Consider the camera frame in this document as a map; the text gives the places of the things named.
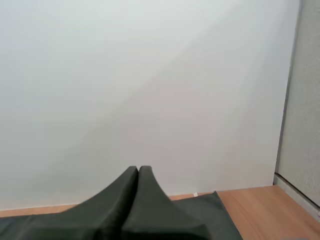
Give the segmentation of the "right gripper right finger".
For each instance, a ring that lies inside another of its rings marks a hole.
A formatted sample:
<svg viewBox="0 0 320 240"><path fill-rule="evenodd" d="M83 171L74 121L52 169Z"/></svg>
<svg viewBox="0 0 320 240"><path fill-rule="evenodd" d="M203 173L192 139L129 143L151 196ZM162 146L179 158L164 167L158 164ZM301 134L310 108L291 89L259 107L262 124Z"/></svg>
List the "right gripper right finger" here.
<svg viewBox="0 0 320 240"><path fill-rule="evenodd" d="M123 240L208 240L204 223L177 207L158 184L151 166L139 169L135 198L121 229Z"/></svg>

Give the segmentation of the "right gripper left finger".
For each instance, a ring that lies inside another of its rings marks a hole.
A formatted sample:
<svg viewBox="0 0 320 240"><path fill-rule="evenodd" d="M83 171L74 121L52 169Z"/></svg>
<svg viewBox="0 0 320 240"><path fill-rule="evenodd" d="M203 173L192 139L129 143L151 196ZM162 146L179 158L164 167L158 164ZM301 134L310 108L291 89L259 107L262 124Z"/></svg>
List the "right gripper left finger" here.
<svg viewBox="0 0 320 240"><path fill-rule="evenodd" d="M115 181L90 199L32 222L25 240L112 240L120 233L135 197L138 169L128 167Z"/></svg>

